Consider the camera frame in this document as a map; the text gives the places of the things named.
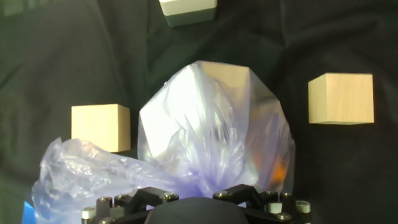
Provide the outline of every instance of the white object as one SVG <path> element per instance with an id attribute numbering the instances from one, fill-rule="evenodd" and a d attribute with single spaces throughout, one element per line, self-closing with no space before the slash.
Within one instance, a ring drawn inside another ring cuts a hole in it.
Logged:
<path id="1" fill-rule="evenodd" d="M 159 0 L 165 16 L 213 9 L 217 0 Z"/>

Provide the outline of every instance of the crumpled plastic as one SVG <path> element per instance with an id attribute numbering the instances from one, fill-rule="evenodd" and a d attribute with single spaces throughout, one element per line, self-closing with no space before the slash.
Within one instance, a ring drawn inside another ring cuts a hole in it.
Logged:
<path id="1" fill-rule="evenodd" d="M 211 197 L 238 184 L 292 191 L 295 146 L 278 99 L 247 67 L 196 62 L 140 110 L 138 157 L 51 143 L 33 186 L 37 223 L 80 222 L 103 196 L 157 187 Z"/>

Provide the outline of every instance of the metal screw head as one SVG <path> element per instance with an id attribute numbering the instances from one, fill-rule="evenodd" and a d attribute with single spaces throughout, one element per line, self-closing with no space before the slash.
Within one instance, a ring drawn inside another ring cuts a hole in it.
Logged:
<path id="1" fill-rule="evenodd" d="M 94 207 L 94 206 L 92 206 L 92 207 L 85 207 L 85 208 L 83 209 L 84 212 L 89 212 L 89 211 L 92 211 L 92 210 L 95 210 L 95 207 Z"/>
<path id="2" fill-rule="evenodd" d="M 109 201 L 112 201 L 112 198 L 111 197 L 101 197 L 100 200 L 103 202 L 109 202 Z"/>
<path id="3" fill-rule="evenodd" d="M 123 199 L 123 198 L 125 198 L 127 196 L 128 196 L 128 194 L 120 194 L 120 195 L 116 196 L 116 198 L 117 199 Z"/>
<path id="4" fill-rule="evenodd" d="M 106 217 L 106 218 L 103 218 L 101 221 L 99 221 L 99 224 L 112 224 L 115 221 L 116 220 L 112 217 Z"/>
<path id="5" fill-rule="evenodd" d="M 278 213 L 278 214 L 276 214 L 276 217 L 279 220 L 291 220 L 293 218 L 292 215 L 287 212 Z"/>
<path id="6" fill-rule="evenodd" d="M 166 200 L 166 201 L 176 199 L 177 197 L 178 197 L 178 195 L 175 193 L 172 193 L 172 192 L 166 192 L 162 196 L 160 196 L 160 198 L 162 200 Z"/>
<path id="7" fill-rule="evenodd" d="M 287 192 L 282 193 L 282 195 L 283 195 L 283 196 L 292 196 L 291 193 L 287 193 Z"/>
<path id="8" fill-rule="evenodd" d="M 230 196 L 231 194 L 225 190 L 222 190 L 220 192 L 217 192 L 213 195 L 213 198 L 221 199 L 221 198 L 226 198 Z"/>
<path id="9" fill-rule="evenodd" d="M 310 205 L 308 202 L 299 201 L 297 205 Z"/>

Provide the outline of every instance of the clear plastic bag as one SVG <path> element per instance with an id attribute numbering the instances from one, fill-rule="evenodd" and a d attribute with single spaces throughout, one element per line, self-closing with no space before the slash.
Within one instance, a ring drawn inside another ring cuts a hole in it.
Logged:
<path id="1" fill-rule="evenodd" d="M 277 98 L 247 67 L 196 62 L 140 110 L 139 159 L 51 143 L 33 186 L 37 223 L 79 223 L 103 196 L 157 187 L 180 198 L 238 184 L 291 192 L 294 142 Z"/>
<path id="2" fill-rule="evenodd" d="M 238 184 L 281 191 L 294 150 L 279 100 L 247 67 L 193 63 L 140 110 L 139 159 L 197 196 Z"/>
<path id="3" fill-rule="evenodd" d="M 194 194 L 177 177 L 137 159 L 104 151 L 78 139 L 55 140 L 40 164 L 40 179 L 32 188 L 37 224 L 81 223 L 81 210 L 103 196 L 155 186 L 181 197 Z"/>

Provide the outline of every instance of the black cloth backdrop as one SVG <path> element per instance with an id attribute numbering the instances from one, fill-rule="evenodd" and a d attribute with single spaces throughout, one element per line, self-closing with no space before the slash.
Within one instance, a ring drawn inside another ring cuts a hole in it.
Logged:
<path id="1" fill-rule="evenodd" d="M 216 21 L 173 29 L 157 0 L 55 0 L 1 18 L 0 223 L 21 222 L 72 105 L 129 107 L 136 139 L 140 107 L 196 60 L 248 66 L 277 95 L 313 223 L 397 222 L 398 2 L 218 2 Z M 374 124 L 308 123 L 307 83 L 326 72 L 373 74 Z"/>

